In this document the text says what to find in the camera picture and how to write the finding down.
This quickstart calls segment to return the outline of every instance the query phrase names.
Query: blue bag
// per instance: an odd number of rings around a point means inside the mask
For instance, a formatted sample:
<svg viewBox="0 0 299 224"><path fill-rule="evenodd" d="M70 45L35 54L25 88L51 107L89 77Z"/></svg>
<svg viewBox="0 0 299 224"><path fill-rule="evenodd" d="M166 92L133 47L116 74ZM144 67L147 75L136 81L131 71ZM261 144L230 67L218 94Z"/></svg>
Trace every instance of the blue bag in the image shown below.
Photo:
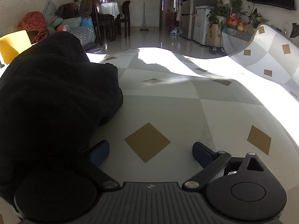
<svg viewBox="0 0 299 224"><path fill-rule="evenodd" d="M89 17L89 18L83 18L81 20L80 26L89 26L89 27L91 27L93 29L93 31L94 31L94 37L96 38L96 36L95 36L95 30L93 28L91 17Z"/></svg>

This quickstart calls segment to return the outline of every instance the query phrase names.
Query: pillow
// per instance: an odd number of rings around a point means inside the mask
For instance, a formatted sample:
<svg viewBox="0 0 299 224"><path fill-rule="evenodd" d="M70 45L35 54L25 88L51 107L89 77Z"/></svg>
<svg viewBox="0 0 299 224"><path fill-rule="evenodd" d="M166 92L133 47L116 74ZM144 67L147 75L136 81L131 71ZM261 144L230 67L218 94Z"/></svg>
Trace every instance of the pillow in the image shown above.
<svg viewBox="0 0 299 224"><path fill-rule="evenodd" d="M68 19L63 20L63 22L60 23L59 26L68 25L70 29L77 28L77 27L80 26L81 20L82 20L81 17L78 17L78 18L68 18Z"/></svg>
<svg viewBox="0 0 299 224"><path fill-rule="evenodd" d="M49 30L49 35L52 35L52 34L54 34L56 32L55 29L53 29L53 28L51 28L49 26L47 27L47 29Z"/></svg>
<svg viewBox="0 0 299 224"><path fill-rule="evenodd" d="M44 12L44 19L46 20L46 24L52 28L63 22L62 18L55 15L56 10L55 4L50 0Z"/></svg>

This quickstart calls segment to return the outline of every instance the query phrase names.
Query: potted plant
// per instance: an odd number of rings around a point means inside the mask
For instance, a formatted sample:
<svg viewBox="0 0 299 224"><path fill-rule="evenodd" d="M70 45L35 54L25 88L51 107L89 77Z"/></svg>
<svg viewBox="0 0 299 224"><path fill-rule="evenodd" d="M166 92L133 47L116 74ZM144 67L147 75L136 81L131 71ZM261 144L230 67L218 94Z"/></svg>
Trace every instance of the potted plant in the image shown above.
<svg viewBox="0 0 299 224"><path fill-rule="evenodd" d="M250 9L250 6L248 6L250 12L245 11L240 13L240 15L246 15L248 17L248 24L256 29L259 24L264 24L265 22L268 22L268 20L258 13L258 9L254 9L254 7L255 6L253 5L252 9Z"/></svg>
<svg viewBox="0 0 299 224"><path fill-rule="evenodd" d="M208 15L209 22L212 24L218 24L222 30L226 24L226 19L229 16L229 8L226 6L216 6L211 9Z"/></svg>
<svg viewBox="0 0 299 224"><path fill-rule="evenodd" d="M240 13L240 10L242 9L242 0L219 0L218 4L231 6L233 9L233 13L236 14Z"/></svg>

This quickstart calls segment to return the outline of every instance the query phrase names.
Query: broom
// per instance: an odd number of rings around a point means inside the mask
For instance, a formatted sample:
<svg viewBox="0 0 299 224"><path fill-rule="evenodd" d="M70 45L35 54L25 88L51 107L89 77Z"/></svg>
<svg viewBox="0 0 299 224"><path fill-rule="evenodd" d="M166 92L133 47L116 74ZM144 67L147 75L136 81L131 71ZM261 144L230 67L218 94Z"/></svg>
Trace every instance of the broom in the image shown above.
<svg viewBox="0 0 299 224"><path fill-rule="evenodd" d="M148 31L149 29L145 25L145 6L144 6L144 1L143 1L143 25L140 31Z"/></svg>

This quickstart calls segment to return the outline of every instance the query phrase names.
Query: slippers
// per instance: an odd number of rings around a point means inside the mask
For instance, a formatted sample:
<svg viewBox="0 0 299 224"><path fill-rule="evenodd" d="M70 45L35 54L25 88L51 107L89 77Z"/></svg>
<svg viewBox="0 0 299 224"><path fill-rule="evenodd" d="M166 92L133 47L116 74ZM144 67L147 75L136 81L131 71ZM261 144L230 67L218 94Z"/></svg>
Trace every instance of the slippers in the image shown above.
<svg viewBox="0 0 299 224"><path fill-rule="evenodd" d="M211 54L215 55L215 54L217 54L217 47L211 47L209 49L209 51L210 51Z"/></svg>
<svg viewBox="0 0 299 224"><path fill-rule="evenodd" d="M217 52L221 56L226 56L227 55L225 50L222 47L217 47Z"/></svg>

